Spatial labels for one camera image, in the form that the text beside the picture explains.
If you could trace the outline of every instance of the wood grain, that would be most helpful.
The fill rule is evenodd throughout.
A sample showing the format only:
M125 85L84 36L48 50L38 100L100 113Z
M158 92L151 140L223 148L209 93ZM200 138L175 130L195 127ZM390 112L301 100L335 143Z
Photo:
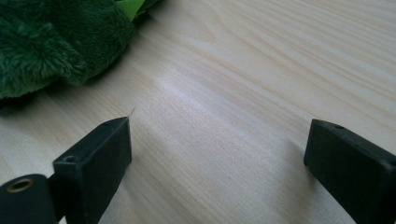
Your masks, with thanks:
M138 29L103 76L1 111L1 183L134 109L101 223L354 223L304 148L315 118L396 154L394 1L163 0Z

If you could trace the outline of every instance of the table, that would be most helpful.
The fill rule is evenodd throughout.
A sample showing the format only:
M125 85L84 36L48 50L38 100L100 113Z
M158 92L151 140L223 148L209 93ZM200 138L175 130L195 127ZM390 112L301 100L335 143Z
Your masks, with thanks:
M396 154L396 4L163 0L104 75L1 111L0 182L124 116L134 160L102 224L354 223L304 148L324 119Z

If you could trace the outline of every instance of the light wood tabletop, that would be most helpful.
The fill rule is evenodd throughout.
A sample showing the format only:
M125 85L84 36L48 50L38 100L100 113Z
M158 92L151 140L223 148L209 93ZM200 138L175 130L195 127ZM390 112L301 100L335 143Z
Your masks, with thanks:
M304 150L324 119L396 154L396 2L162 0L104 75L0 112L0 182L125 116L102 224L354 223Z

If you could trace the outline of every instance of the green felt piece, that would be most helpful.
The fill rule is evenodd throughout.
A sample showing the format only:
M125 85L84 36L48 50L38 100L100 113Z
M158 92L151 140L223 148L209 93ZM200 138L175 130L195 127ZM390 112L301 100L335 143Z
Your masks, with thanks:
M104 72L135 32L130 18L156 1L0 0L0 99Z

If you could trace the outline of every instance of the dark green plush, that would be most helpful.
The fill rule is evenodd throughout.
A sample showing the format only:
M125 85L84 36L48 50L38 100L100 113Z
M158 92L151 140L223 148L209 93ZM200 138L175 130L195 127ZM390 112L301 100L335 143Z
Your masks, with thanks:
M0 99L102 73L156 1L0 0Z

